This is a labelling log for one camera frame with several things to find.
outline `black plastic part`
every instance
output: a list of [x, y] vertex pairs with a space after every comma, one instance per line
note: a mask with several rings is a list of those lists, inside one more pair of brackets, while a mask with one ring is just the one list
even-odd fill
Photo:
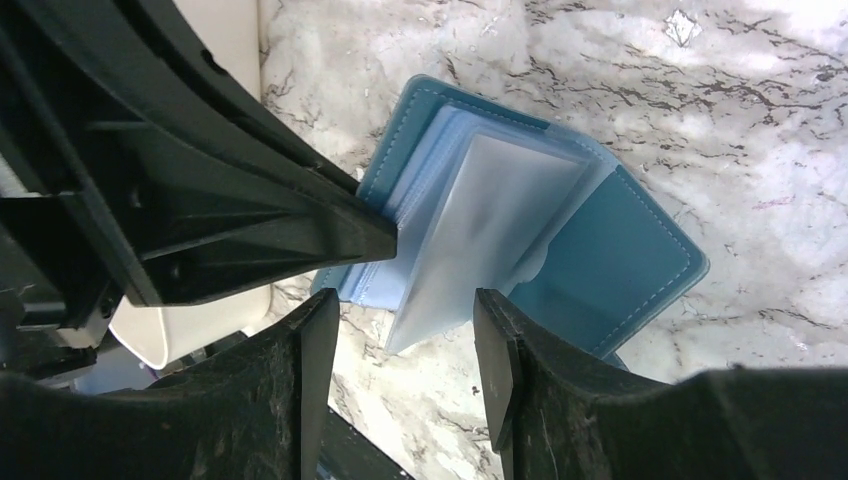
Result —
[[356, 182], [217, 66], [169, 0], [0, 2], [0, 59], [0, 151], [135, 304], [395, 253]]
[[0, 369], [46, 383], [83, 373], [123, 293], [59, 199], [0, 202]]
[[336, 412], [327, 408], [318, 480], [415, 480]]
[[0, 374], [0, 471], [23, 480], [313, 480], [338, 322], [338, 298], [323, 290], [143, 391], [87, 397]]
[[492, 439], [505, 479], [848, 472], [848, 370], [733, 369], [665, 385], [572, 347], [494, 290], [478, 290], [474, 328], [481, 370], [521, 372], [520, 383], [483, 382], [490, 431], [510, 432]]

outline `blue wallet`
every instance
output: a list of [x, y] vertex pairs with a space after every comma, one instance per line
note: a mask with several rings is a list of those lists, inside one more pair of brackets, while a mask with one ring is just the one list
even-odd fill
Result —
[[389, 351], [470, 320], [486, 287], [609, 358], [709, 266], [596, 141], [426, 76], [407, 84], [357, 196], [398, 225], [398, 255], [322, 270], [313, 290], [397, 310]]

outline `white marble countertop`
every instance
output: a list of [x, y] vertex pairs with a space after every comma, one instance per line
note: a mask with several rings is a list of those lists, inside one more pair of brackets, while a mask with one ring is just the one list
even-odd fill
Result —
[[[848, 4], [783, 0], [261, 0], [263, 102], [361, 177], [427, 73], [582, 130], [709, 256], [619, 354], [706, 368], [848, 364]], [[274, 309], [308, 295], [281, 282]], [[398, 356], [344, 306], [331, 405], [418, 479], [500, 478], [469, 325]]]

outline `black plastic bracket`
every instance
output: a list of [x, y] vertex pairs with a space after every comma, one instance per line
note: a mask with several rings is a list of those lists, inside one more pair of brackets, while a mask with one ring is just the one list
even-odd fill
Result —
[[0, 212], [52, 200], [135, 304], [395, 254], [395, 226], [214, 62], [170, 0], [0, 2], [0, 60], [0, 151], [41, 195], [0, 198]]
[[848, 471], [848, 370], [737, 368], [666, 385], [572, 347], [494, 290], [477, 291], [474, 330], [505, 479]]
[[339, 304], [323, 290], [266, 331], [143, 391], [98, 397], [0, 374], [8, 478], [314, 480]]

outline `white stitching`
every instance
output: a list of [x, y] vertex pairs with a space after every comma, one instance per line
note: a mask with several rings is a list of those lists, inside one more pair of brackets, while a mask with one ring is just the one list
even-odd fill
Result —
[[[449, 100], [449, 101], [451, 101], [451, 102], [460, 103], [460, 104], [465, 105], [465, 106], [467, 106], [467, 107], [470, 107], [470, 108], [472, 108], [472, 109], [474, 109], [474, 110], [479, 110], [479, 111], [481, 111], [481, 112], [485, 112], [485, 113], [487, 113], [487, 114], [489, 114], [489, 115], [494, 115], [494, 116], [499, 117], [499, 118], [502, 118], [502, 119], [504, 119], [504, 120], [506, 120], [506, 121], [508, 121], [508, 122], [516, 123], [516, 124], [523, 125], [523, 126], [525, 126], [525, 127], [533, 128], [533, 129], [540, 130], [540, 131], [541, 131], [541, 130], [544, 130], [544, 129], [540, 128], [540, 127], [537, 127], [537, 126], [534, 126], [534, 125], [530, 125], [530, 124], [528, 124], [528, 123], [520, 122], [520, 121], [518, 121], [518, 120], [514, 120], [514, 119], [512, 119], [512, 118], [505, 117], [505, 116], [503, 116], [503, 115], [497, 114], [497, 113], [492, 112], [492, 111], [490, 111], [490, 110], [486, 110], [486, 109], [483, 109], [483, 108], [480, 108], [480, 107], [477, 107], [477, 106], [474, 106], [474, 105], [470, 105], [470, 104], [465, 103], [465, 102], [463, 102], [463, 101], [461, 101], [461, 100], [456, 100], [456, 99], [449, 98], [449, 97], [447, 97], [446, 95], [442, 95], [442, 94], [437, 93], [437, 92], [435, 92], [435, 91], [433, 91], [433, 90], [429, 90], [429, 89], [426, 89], [426, 88], [422, 88], [421, 90], [419, 90], [419, 91], [417, 91], [417, 92], [415, 92], [415, 93], [413, 93], [413, 94], [412, 94], [412, 97], [411, 97], [411, 99], [410, 99], [410, 101], [409, 101], [409, 105], [407, 105], [407, 108], [406, 108], [406, 110], [404, 111], [403, 118], [402, 118], [402, 119], [401, 119], [401, 121], [400, 121], [400, 125], [398, 125], [397, 130], [395, 131], [394, 135], [392, 135], [392, 140], [391, 140], [391, 142], [389, 143], [389, 148], [388, 148], [388, 149], [386, 149], [386, 153], [385, 153], [385, 154], [383, 155], [383, 157], [380, 159], [380, 166], [377, 168], [377, 173], [374, 175], [374, 181], [371, 183], [371, 186], [368, 188], [368, 193], [366, 193], [366, 194], [365, 194], [365, 201], [368, 201], [368, 199], [369, 199], [369, 198], [371, 198], [371, 193], [374, 191], [374, 185], [377, 183], [377, 180], [380, 178], [380, 174], [382, 173], [382, 171], [383, 171], [383, 167], [384, 167], [384, 166], [385, 166], [385, 164], [386, 164], [386, 158], [387, 158], [387, 157], [389, 156], [389, 154], [391, 153], [392, 149], [393, 149], [393, 148], [394, 148], [394, 146], [395, 146], [395, 141], [397, 140], [398, 135], [400, 135], [401, 130], [403, 130], [403, 127], [406, 125], [406, 119], [407, 119], [407, 117], [409, 116], [409, 110], [412, 108], [412, 105], [413, 105], [413, 103], [415, 102], [415, 98], [416, 98], [416, 97], [418, 96], [418, 94], [419, 94], [420, 92], [422, 92], [422, 91], [423, 91], [423, 92], [430, 93], [430, 94], [433, 94], [433, 95], [436, 95], [436, 96], [439, 96], [439, 97], [442, 97], [442, 98], [446, 98], [446, 99], [448, 99], [448, 100]], [[590, 147], [590, 146], [588, 146], [588, 145], [584, 144], [583, 142], [581, 142], [581, 141], [579, 141], [579, 140], [571, 140], [571, 141], [572, 141], [572, 142], [574, 142], [574, 143], [576, 143], [577, 145], [581, 146], [581, 147], [583, 148], [583, 150], [584, 150], [584, 151], [586, 151], [587, 153], [590, 153], [590, 154], [594, 155], [594, 156], [595, 156], [595, 158], [597, 158], [598, 160], [600, 160], [600, 161], [604, 161], [604, 160], [603, 160], [603, 158], [601, 157], [601, 155], [600, 155], [600, 154], [598, 154], [598, 152], [597, 152], [597, 151], [595, 151], [595, 149], [594, 149], [594, 148], [592, 148], [592, 147]], [[622, 177], [622, 176], [621, 176], [621, 175], [620, 175], [617, 171], [615, 171], [615, 170], [613, 170], [613, 174], [614, 174], [616, 177], [618, 177], [618, 179], [619, 179], [619, 180], [621, 180], [621, 183], [623, 183], [623, 184], [624, 184], [624, 186], [625, 186], [625, 187], [627, 187], [627, 190], [629, 190], [629, 191], [630, 191], [630, 193], [632, 193], [632, 194], [633, 194], [633, 196], [634, 196], [634, 197], [636, 197], [636, 199], [637, 199], [637, 200], [639, 200], [639, 203], [641, 203], [641, 204], [642, 204], [642, 206], [644, 206], [644, 207], [645, 207], [645, 209], [646, 209], [648, 212], [650, 212], [650, 214], [654, 217], [654, 219], [657, 221], [657, 223], [660, 225], [660, 227], [662, 227], [662, 229], [663, 229], [663, 230], [665, 230], [665, 232], [668, 234], [668, 236], [670, 236], [670, 237], [671, 237], [671, 239], [672, 239], [672, 240], [674, 240], [674, 243], [676, 243], [676, 244], [677, 244], [677, 246], [678, 246], [678, 248], [680, 248], [680, 250], [681, 250], [681, 251], [682, 251], [682, 252], [686, 255], [686, 265], [684, 265], [684, 266], [683, 266], [683, 269], [682, 269], [682, 270], [680, 270], [679, 272], [677, 272], [677, 275], [675, 275], [675, 276], [674, 276], [671, 280], [669, 280], [669, 281], [668, 281], [668, 283], [666, 283], [665, 285], [663, 285], [662, 287], [660, 287], [660, 289], [659, 289], [659, 290], [657, 290], [657, 291], [656, 291], [653, 295], [651, 295], [650, 297], [648, 297], [648, 299], [647, 299], [647, 300], [645, 300], [645, 301], [644, 301], [641, 305], [639, 305], [638, 307], [636, 307], [636, 309], [635, 309], [635, 310], [633, 310], [633, 312], [631, 312], [631, 313], [630, 313], [630, 315], [628, 315], [628, 316], [627, 316], [627, 318], [625, 318], [625, 319], [624, 319], [624, 320], [623, 320], [623, 321], [622, 321], [622, 322], [621, 322], [621, 323], [620, 323], [617, 327], [615, 327], [615, 328], [614, 328], [614, 329], [613, 329], [613, 330], [612, 330], [612, 331], [611, 331], [611, 332], [610, 332], [610, 333], [609, 333], [606, 337], [604, 337], [604, 338], [603, 338], [603, 339], [602, 339], [602, 340], [601, 340], [601, 341], [600, 341], [597, 345], [595, 345], [595, 347], [594, 347], [594, 348], [592, 348], [591, 353], [595, 353], [598, 349], [600, 349], [600, 348], [601, 348], [601, 347], [602, 347], [602, 346], [603, 346], [603, 345], [604, 345], [604, 344], [605, 344], [605, 343], [606, 343], [606, 342], [607, 342], [607, 341], [608, 341], [608, 340], [609, 340], [609, 339], [610, 339], [613, 335], [615, 335], [615, 333], [616, 333], [616, 332], [618, 332], [619, 330], [621, 330], [621, 327], [623, 327], [625, 324], [627, 324], [627, 322], [628, 322], [628, 321], [630, 321], [630, 319], [631, 319], [631, 318], [633, 318], [633, 317], [634, 317], [637, 313], [639, 313], [639, 312], [640, 312], [643, 308], [645, 308], [645, 307], [648, 305], [648, 303], [650, 303], [650, 302], [651, 302], [651, 300], [655, 299], [655, 298], [656, 298], [656, 297], [657, 297], [660, 293], [662, 293], [663, 291], [665, 291], [665, 289], [666, 289], [666, 288], [668, 288], [668, 287], [669, 287], [672, 283], [674, 283], [674, 282], [675, 282], [675, 280], [677, 280], [678, 278], [680, 278], [680, 276], [681, 276], [681, 275], [683, 275], [683, 273], [684, 273], [686, 270], [688, 270], [688, 269], [689, 269], [689, 267], [690, 267], [690, 266], [691, 266], [691, 264], [692, 264], [692, 255], [689, 253], [689, 251], [686, 249], [686, 247], [684, 247], [684, 246], [683, 246], [683, 244], [682, 244], [682, 243], [680, 243], [680, 240], [679, 240], [677, 237], [675, 237], [673, 233], [671, 233], [671, 230], [669, 230], [669, 229], [668, 229], [668, 227], [666, 227], [666, 225], [665, 225], [665, 223], [663, 223], [662, 219], [660, 219], [660, 217], [658, 217], [658, 216], [657, 216], [657, 214], [654, 212], [654, 210], [652, 210], [652, 209], [651, 209], [651, 207], [649, 207], [649, 206], [648, 206], [648, 204], [647, 204], [647, 203], [645, 203], [645, 200], [644, 200], [644, 199], [642, 199], [642, 197], [641, 197], [638, 193], [636, 193], [636, 190], [633, 190], [633, 187], [631, 187], [631, 186], [630, 186], [630, 185], [629, 185], [629, 184], [628, 184], [628, 183], [624, 180], [624, 177]], [[333, 272], [333, 268], [334, 268], [334, 267], [330, 267], [330, 269], [328, 269], [328, 270], [327, 270], [327, 274], [324, 276], [324, 281], [321, 283], [321, 288], [324, 288], [324, 287], [327, 285], [327, 280], [330, 278], [330, 274]]]

